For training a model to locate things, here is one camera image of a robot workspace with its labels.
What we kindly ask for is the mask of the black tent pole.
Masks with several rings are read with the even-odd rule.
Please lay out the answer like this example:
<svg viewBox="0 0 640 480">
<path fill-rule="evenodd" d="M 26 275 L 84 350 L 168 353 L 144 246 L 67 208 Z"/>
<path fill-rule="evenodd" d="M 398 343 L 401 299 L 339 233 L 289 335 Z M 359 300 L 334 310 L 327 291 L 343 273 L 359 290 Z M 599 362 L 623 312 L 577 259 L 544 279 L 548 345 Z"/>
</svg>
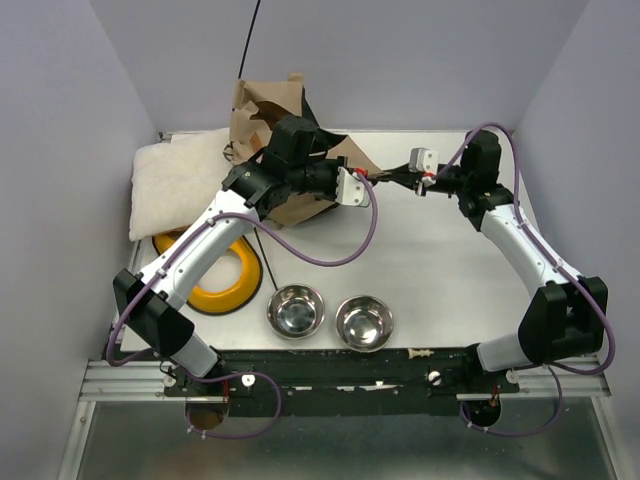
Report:
<svg viewBox="0 0 640 480">
<path fill-rule="evenodd" d="M 239 69 L 238 69 L 238 75 L 237 75 L 237 79 L 238 80 L 240 80 L 242 78 L 243 73 L 244 73 L 244 69 L 245 69 L 245 65 L 246 65 L 246 59 L 247 59 L 247 56 L 248 56 L 248 52 L 249 52 L 249 48 L 250 48 L 253 32 L 254 32 L 254 29 L 255 29 L 255 24 L 256 24 L 257 17 L 258 17 L 258 14 L 259 14 L 259 11 L 260 11 L 260 7 L 261 7 L 261 3 L 262 3 L 261 0 L 256 0 L 255 1 L 253 13 L 252 13 L 252 16 L 251 16 L 251 21 L 250 21 L 250 24 L 249 24 L 247 35 L 246 35 L 246 38 L 245 38 L 242 57 L 241 57 L 241 61 L 240 61 Z M 264 266 L 266 268 L 266 272 L 268 274 L 269 280 L 270 280 L 271 285 L 272 285 L 272 287 L 273 287 L 273 289 L 275 291 L 275 290 L 278 289 L 278 285 L 277 285 L 273 270 L 271 268 L 268 255 L 267 255 L 267 253 L 266 253 L 266 251 L 264 249 L 264 245 L 263 245 L 263 242 L 262 242 L 262 239 L 261 239 L 261 236 L 260 236 L 260 229 L 254 227 L 254 236 L 256 238 L 256 242 L 257 242 L 257 245 L 258 245 L 258 248 L 259 248 L 259 252 L 260 252 L 260 254 L 262 256 L 262 260 L 264 262 Z"/>
</svg>

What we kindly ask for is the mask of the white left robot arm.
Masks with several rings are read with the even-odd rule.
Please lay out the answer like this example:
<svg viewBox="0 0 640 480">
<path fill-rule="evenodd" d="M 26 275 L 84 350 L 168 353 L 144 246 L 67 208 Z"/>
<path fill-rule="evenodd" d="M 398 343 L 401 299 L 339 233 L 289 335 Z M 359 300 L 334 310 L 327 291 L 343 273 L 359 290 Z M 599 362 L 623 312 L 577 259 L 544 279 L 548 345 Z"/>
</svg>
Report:
<svg viewBox="0 0 640 480">
<path fill-rule="evenodd" d="M 197 393 L 220 387 L 220 357 L 181 314 L 182 306 L 218 258 L 290 196 L 334 199 L 346 160 L 328 153 L 343 139 L 306 118 L 284 116 L 266 146 L 230 169 L 213 201 L 172 246 L 142 271 L 123 269 L 114 278 L 118 324 L 188 371 Z"/>
</svg>

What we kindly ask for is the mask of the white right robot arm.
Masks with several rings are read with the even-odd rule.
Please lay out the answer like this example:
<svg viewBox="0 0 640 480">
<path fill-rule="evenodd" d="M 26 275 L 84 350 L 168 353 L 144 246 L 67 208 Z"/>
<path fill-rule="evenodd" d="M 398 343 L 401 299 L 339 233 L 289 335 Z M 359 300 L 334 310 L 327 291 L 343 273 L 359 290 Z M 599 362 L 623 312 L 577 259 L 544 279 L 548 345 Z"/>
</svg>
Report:
<svg viewBox="0 0 640 480">
<path fill-rule="evenodd" d="M 434 151 L 414 148 L 408 163 L 378 176 L 419 196 L 429 192 L 456 197 L 461 214 L 491 241 L 523 282 L 530 304 L 517 330 L 469 349 L 470 361 L 460 367 L 460 379 L 480 392 L 496 380 L 496 372 L 555 366 L 576 373 L 564 359 L 605 348 L 606 358 L 590 369 L 606 370 L 616 344 L 606 317 L 608 288 L 599 277 L 586 277 L 552 249 L 522 209 L 520 186 L 507 188 L 499 180 L 502 148 L 495 123 L 468 132 L 446 164 Z"/>
</svg>

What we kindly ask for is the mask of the left steel pet bowl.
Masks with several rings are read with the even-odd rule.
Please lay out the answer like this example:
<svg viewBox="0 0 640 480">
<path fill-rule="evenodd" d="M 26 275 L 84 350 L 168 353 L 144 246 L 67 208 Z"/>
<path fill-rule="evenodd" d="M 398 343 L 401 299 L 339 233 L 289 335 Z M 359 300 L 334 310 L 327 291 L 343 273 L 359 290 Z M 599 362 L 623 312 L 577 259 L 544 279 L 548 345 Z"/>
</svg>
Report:
<svg viewBox="0 0 640 480">
<path fill-rule="evenodd" d="M 314 288 L 289 284 L 269 299 L 267 321 L 274 333 L 284 339 L 297 340 L 313 335 L 325 319 L 325 302 Z"/>
</svg>

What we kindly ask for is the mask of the steel pet bowl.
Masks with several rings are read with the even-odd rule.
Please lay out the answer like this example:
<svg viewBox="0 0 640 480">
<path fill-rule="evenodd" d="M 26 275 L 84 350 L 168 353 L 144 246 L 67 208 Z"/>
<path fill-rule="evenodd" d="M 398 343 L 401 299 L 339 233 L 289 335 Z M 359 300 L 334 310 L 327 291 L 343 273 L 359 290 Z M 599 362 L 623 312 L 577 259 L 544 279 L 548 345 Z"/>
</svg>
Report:
<svg viewBox="0 0 640 480">
<path fill-rule="evenodd" d="M 267 321 L 274 333 L 284 339 L 297 340 L 313 335 L 325 319 L 325 302 L 314 288 L 289 284 L 269 299 Z"/>
<path fill-rule="evenodd" d="M 336 332 L 350 350 L 373 353 L 383 349 L 394 332 L 390 308 L 376 297 L 360 295 L 345 300 L 335 317 Z"/>
</svg>

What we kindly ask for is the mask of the white fluffy pet cushion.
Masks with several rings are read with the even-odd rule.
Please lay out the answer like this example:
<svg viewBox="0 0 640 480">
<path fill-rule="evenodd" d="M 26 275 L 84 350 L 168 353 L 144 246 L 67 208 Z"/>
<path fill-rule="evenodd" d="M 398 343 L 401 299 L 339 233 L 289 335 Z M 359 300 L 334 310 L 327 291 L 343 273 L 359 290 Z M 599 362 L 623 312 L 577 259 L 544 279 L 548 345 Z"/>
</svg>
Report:
<svg viewBox="0 0 640 480">
<path fill-rule="evenodd" d="M 214 199 L 231 168 L 223 150 L 227 128 L 177 135 L 148 145 L 133 158 L 132 242 L 188 227 Z"/>
</svg>

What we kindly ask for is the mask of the right steel pet bowl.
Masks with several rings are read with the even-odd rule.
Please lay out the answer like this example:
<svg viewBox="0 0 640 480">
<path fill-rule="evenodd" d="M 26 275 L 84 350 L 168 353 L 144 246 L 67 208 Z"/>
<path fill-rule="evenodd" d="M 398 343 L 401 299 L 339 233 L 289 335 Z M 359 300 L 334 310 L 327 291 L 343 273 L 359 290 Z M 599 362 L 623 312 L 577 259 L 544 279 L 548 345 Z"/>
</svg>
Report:
<svg viewBox="0 0 640 480">
<path fill-rule="evenodd" d="M 373 353 L 383 349 L 394 332 L 390 308 L 376 297 L 360 295 L 345 300 L 335 317 L 336 332 L 350 350 Z"/>
</svg>

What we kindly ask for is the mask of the white chess piece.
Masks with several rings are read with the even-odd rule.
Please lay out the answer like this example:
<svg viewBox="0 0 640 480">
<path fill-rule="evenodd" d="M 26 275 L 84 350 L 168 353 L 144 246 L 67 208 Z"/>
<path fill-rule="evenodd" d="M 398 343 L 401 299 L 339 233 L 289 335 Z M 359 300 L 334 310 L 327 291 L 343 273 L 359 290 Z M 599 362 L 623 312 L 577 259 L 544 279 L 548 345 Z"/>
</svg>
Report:
<svg viewBox="0 0 640 480">
<path fill-rule="evenodd" d="M 412 349 L 409 348 L 407 350 L 408 359 L 412 360 L 414 358 L 428 358 L 434 354 L 434 351 L 431 349 Z"/>
</svg>

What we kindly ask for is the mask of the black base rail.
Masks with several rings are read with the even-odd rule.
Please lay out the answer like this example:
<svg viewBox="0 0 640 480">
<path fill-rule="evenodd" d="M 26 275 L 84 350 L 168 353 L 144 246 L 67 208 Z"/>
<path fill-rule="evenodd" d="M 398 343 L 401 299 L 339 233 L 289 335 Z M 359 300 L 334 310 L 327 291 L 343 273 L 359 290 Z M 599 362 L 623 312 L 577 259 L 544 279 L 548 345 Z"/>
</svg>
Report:
<svg viewBox="0 0 640 480">
<path fill-rule="evenodd" d="M 237 417 L 451 416 L 463 398 L 487 401 L 518 392 L 505 372 L 485 373 L 465 348 L 436 348 L 428 358 L 407 350 L 226 350 L 211 378 L 200 383 L 178 369 L 166 374 L 167 397 L 226 402 Z"/>
</svg>

